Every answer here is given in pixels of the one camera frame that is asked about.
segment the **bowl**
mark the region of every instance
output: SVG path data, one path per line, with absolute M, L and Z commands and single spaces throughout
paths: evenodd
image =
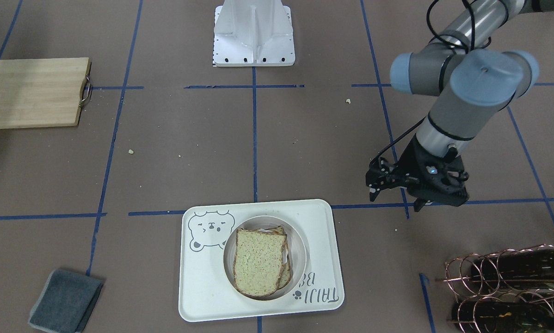
M 287 234 L 287 245 L 289 248 L 290 267 L 291 267 L 291 279 L 285 287 L 278 289 L 275 293 L 266 297 L 247 297 L 241 294 L 236 288 L 234 290 L 249 299 L 256 301 L 271 301 L 278 299 L 284 295 L 287 295 L 292 291 L 300 282 L 304 270 L 306 268 L 306 247 L 300 234 L 286 221 L 274 216 L 256 216 L 244 221 L 237 226 L 231 233 L 230 238 L 226 241 L 224 247 L 224 270 L 226 271 L 226 277 L 232 286 L 234 286 L 234 257 L 236 252 L 236 232 L 238 229 L 256 230 L 256 229 L 270 229 L 277 226 L 283 226 L 285 234 Z

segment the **wooden cutting board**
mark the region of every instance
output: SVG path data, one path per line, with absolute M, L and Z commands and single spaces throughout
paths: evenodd
M 89 58 L 0 60 L 0 129 L 75 126 Z

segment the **gray cloth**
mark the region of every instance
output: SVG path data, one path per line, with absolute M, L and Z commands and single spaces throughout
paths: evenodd
M 49 333 L 82 332 L 102 289 L 102 282 L 82 274 L 54 270 L 30 311 L 28 324 Z

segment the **metal ring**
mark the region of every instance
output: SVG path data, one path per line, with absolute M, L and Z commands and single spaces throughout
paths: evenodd
M 93 84 L 92 84 L 92 81 L 90 80 L 90 76 L 86 75 L 86 84 L 84 85 L 84 89 L 82 89 L 82 96 L 84 95 L 83 93 L 83 90 L 85 90 L 87 87 L 87 93 L 86 93 L 86 97 L 84 97 L 81 101 L 80 101 L 80 108 L 83 108 L 87 102 L 90 101 L 91 97 L 92 97 L 92 91 L 93 91 Z

